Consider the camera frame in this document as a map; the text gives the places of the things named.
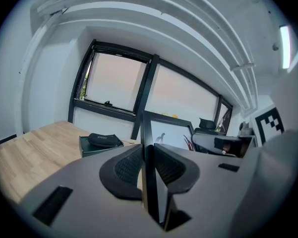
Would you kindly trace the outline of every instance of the black chair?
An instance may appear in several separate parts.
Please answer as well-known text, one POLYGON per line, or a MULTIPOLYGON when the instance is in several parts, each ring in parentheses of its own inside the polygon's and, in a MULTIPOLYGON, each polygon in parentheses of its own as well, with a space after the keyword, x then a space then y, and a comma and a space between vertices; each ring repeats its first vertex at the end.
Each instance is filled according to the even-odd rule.
MULTIPOLYGON (((216 129, 216 124, 213 121, 200 118, 199 128, 196 128, 194 131, 195 133, 218 135, 215 129, 216 129)), ((195 145, 195 148, 196 148, 196 151, 200 153, 209 153, 207 149, 205 149, 204 147, 201 147, 200 145, 195 145)))
POLYGON ((216 124, 213 121, 200 118, 199 128, 196 128, 195 133, 218 135, 215 131, 216 124))

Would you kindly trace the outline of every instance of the chair backrest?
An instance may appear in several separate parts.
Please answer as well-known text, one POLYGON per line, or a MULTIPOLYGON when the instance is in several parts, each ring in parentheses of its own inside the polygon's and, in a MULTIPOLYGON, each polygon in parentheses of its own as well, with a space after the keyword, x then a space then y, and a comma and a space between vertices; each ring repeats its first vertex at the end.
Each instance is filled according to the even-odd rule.
POLYGON ((200 118, 199 127, 203 129, 214 130, 216 129, 216 124, 213 121, 200 118))

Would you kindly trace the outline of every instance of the wooden desk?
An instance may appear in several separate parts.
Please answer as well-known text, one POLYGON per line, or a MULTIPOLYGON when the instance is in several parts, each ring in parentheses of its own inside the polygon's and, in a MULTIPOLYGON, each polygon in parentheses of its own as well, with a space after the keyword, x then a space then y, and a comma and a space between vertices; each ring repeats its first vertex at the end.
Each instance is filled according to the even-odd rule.
MULTIPOLYGON (((3 194, 18 203, 45 178, 80 159, 78 137, 89 134, 67 121, 60 121, 1 144, 0 188, 3 194)), ((125 146, 139 143, 122 141, 125 146)))

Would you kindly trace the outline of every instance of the picture frame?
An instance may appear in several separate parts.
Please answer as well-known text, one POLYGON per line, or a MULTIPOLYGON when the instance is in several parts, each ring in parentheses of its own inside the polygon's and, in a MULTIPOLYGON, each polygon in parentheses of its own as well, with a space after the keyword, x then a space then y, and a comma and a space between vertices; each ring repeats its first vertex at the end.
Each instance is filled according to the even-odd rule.
POLYGON ((145 146, 161 143, 190 151, 196 149, 192 142, 194 129, 190 121, 144 111, 140 127, 141 143, 145 146))
MULTIPOLYGON (((141 113, 140 120, 140 135, 141 135, 141 144, 143 145, 143 166, 142 166, 142 184, 143 191, 145 193, 142 194, 143 198, 143 206, 149 212, 151 217, 158 223, 161 223, 164 219, 164 210, 166 208, 166 196, 167 196, 167 188, 163 183, 161 177, 155 169, 154 164, 154 143, 156 141, 155 136, 163 134, 161 129, 161 124, 167 126, 167 129, 178 127, 177 132, 181 132, 183 134, 176 135, 181 137, 186 145, 186 140, 189 140, 192 144, 192 149, 195 151, 195 145, 192 143, 192 136, 194 134, 193 125, 190 121, 181 120, 178 118, 173 118, 149 111, 144 111, 141 113)), ((163 143, 168 144, 169 141, 167 138, 163 141, 163 143)))

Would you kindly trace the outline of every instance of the window frame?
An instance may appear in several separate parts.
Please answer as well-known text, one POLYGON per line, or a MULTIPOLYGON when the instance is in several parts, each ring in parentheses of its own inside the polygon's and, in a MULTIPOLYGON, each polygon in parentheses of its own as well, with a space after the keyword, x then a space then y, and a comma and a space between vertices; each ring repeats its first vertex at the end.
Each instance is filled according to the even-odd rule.
MULTIPOLYGON (((107 43, 107 42, 99 42, 96 39, 94 39, 91 42, 80 64, 80 67, 77 71, 77 75, 73 84, 73 89, 69 100, 68 121, 73 123, 75 107, 89 110, 109 117, 131 121, 131 122, 134 122, 131 139, 136 139, 140 129, 141 114, 144 112, 146 103, 148 101, 149 93, 153 83, 153 78, 158 64, 190 79, 191 81, 195 82, 199 86, 203 87, 204 89, 206 89, 207 91, 215 95, 215 97, 218 97, 216 112, 214 116, 215 124, 217 124, 217 121, 219 118, 221 104, 224 104, 229 110, 232 111, 233 106, 228 101, 226 101, 222 95, 217 93, 212 87, 210 87, 205 82, 203 82, 193 74, 189 73, 188 71, 164 59, 161 59, 157 54, 151 55, 149 53, 146 53, 137 49, 133 49, 130 47, 107 43), (125 110, 115 106, 108 106, 106 104, 99 103, 96 101, 80 100, 80 92, 83 87, 84 79, 88 70, 88 65, 91 62, 91 66, 92 66, 93 60, 97 53, 114 55, 114 56, 118 55, 119 57, 124 57, 128 59, 140 61, 143 63, 147 63, 132 111, 125 110)), ((86 88, 88 85, 88 81, 89 81, 88 79, 90 74, 91 73, 89 72, 89 75, 86 79, 86 88)))
MULTIPOLYGON (((231 119, 232 119, 233 106, 232 106, 228 101, 226 101, 225 99, 223 99, 222 97, 221 97, 221 99, 219 99, 219 101, 218 101, 218 106, 217 106, 217 108, 219 108, 219 109, 218 109, 219 111, 218 111, 218 116, 217 116, 217 120, 216 120, 215 124, 217 124, 217 122, 218 122, 219 113, 220 113, 220 109, 221 109, 221 107, 222 107, 222 104, 227 108, 227 111, 225 112, 225 114, 226 114, 227 112, 230 113, 229 122, 228 122, 228 127, 227 127, 227 131, 228 131, 228 128, 229 128, 229 125, 230 125, 230 121, 231 121, 231 119)), ((218 134, 226 136, 227 131, 226 131, 226 133, 218 132, 218 134)))

